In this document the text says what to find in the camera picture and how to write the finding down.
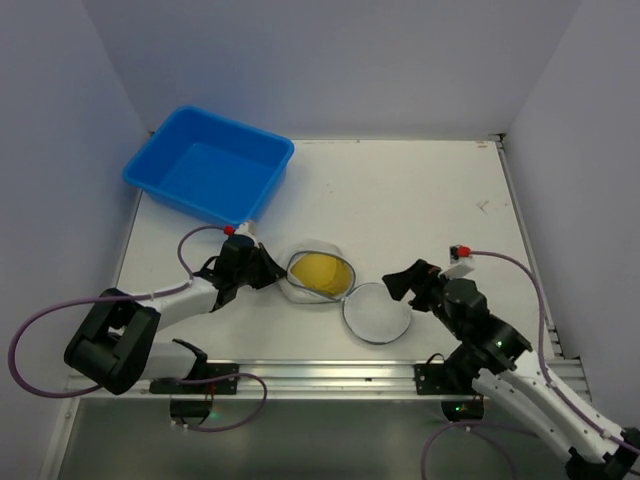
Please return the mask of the white mesh laundry bag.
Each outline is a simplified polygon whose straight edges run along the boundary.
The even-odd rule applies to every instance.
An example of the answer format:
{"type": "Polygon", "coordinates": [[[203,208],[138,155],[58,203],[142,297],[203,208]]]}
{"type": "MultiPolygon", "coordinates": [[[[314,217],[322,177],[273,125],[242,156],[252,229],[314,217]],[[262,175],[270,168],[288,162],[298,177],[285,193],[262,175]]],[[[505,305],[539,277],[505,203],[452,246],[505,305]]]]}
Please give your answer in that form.
{"type": "Polygon", "coordinates": [[[338,304],[348,330],[360,340],[373,345],[390,344],[401,338],[411,325],[407,305],[391,299],[381,283],[360,283],[357,270],[335,244],[321,240],[303,240],[285,248],[277,263],[287,271],[279,281],[284,296],[294,304],[338,304]],[[327,296],[304,287],[291,273],[293,264],[306,253],[322,253],[342,259],[351,269],[352,283],[347,292],[327,296]]]}

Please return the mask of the yellow bra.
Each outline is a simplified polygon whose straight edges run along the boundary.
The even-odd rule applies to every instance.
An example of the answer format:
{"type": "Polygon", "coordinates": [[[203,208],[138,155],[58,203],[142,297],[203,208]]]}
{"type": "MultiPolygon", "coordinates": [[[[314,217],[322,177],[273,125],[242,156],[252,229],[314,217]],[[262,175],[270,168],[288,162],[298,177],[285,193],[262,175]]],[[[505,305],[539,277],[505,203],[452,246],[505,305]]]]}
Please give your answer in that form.
{"type": "Polygon", "coordinates": [[[290,273],[304,287],[327,296],[344,294],[352,283],[350,267],[342,259],[322,253],[303,254],[290,273]]]}

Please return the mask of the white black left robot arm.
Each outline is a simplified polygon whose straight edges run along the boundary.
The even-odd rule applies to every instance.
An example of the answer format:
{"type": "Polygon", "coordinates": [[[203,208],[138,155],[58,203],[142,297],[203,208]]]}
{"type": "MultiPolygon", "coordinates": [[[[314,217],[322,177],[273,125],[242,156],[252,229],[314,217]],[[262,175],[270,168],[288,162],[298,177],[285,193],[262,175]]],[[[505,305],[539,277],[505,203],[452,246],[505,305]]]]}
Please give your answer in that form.
{"type": "Polygon", "coordinates": [[[268,287],[286,271],[247,234],[233,234],[184,286],[162,295],[132,295],[112,288],[99,297],[64,352],[64,362],[110,393],[120,395],[141,380],[201,385],[207,354],[180,339],[159,342],[159,330],[215,312],[238,290],[268,287]]]}

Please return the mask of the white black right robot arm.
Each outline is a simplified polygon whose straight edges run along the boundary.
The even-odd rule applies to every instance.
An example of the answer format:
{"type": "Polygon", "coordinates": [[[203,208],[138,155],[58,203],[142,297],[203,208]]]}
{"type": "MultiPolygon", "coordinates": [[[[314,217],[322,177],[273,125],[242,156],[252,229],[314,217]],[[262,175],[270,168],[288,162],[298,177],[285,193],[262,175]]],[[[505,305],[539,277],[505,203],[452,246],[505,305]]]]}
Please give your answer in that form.
{"type": "Polygon", "coordinates": [[[390,296],[414,296],[458,340],[440,365],[416,365],[418,382],[456,394],[475,392],[510,411],[564,462],[571,479],[622,479],[639,458],[639,431],[596,411],[546,364],[513,326],[495,316],[470,279],[422,259],[387,274],[390,296]]]}

